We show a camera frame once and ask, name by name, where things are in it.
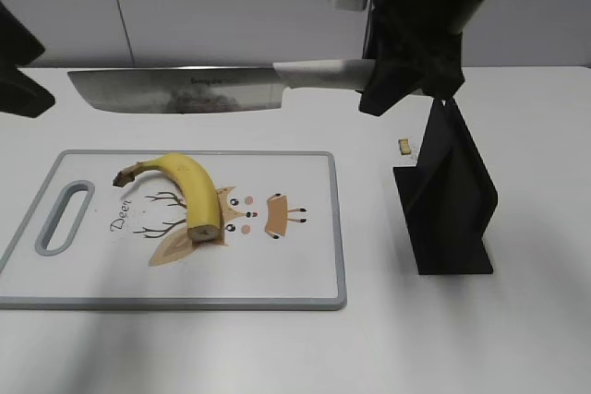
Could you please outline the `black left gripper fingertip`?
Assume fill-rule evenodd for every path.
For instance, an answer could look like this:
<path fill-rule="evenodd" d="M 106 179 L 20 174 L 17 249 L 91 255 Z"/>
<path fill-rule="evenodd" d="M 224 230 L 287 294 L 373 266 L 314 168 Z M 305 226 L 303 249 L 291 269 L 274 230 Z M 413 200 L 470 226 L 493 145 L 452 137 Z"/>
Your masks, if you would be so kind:
<path fill-rule="evenodd" d="M 41 56 L 42 43 L 1 4 L 1 112 L 36 118 L 55 105 L 54 96 L 19 69 Z"/>

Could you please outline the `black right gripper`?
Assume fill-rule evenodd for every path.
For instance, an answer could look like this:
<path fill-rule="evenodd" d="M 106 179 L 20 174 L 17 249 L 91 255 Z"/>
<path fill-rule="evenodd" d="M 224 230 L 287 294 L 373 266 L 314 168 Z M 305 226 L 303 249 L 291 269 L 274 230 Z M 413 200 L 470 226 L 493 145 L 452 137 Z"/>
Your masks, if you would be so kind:
<path fill-rule="evenodd" d="M 464 84 L 463 29 L 485 0 L 372 0 L 359 111 L 382 115 L 416 91 L 452 99 Z"/>

